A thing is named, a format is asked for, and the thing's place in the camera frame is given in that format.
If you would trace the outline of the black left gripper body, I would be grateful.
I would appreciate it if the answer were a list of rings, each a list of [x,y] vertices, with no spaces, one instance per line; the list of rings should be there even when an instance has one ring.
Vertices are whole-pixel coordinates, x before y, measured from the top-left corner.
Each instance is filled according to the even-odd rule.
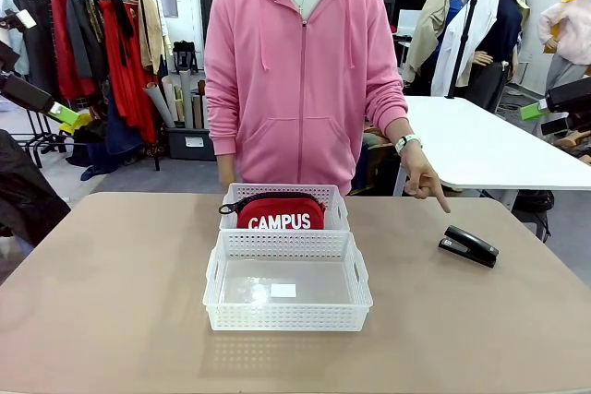
[[[15,70],[15,64],[19,59],[19,54],[14,52],[4,42],[0,42],[0,69],[6,72]]]

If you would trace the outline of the person's left hand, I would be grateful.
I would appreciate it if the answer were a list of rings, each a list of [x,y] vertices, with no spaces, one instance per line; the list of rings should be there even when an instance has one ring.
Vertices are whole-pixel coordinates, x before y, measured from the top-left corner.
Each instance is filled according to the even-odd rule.
[[[450,213],[451,207],[444,196],[440,178],[421,147],[411,142],[402,150],[401,160],[408,176],[404,185],[405,193],[417,199],[435,197],[443,211]]]

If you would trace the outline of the person's right hand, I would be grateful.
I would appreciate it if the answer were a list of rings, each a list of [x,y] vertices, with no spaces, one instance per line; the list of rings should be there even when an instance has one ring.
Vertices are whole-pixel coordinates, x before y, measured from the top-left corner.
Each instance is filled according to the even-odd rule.
[[[236,182],[235,155],[227,154],[217,157],[218,177],[221,189],[226,193],[230,184]]]

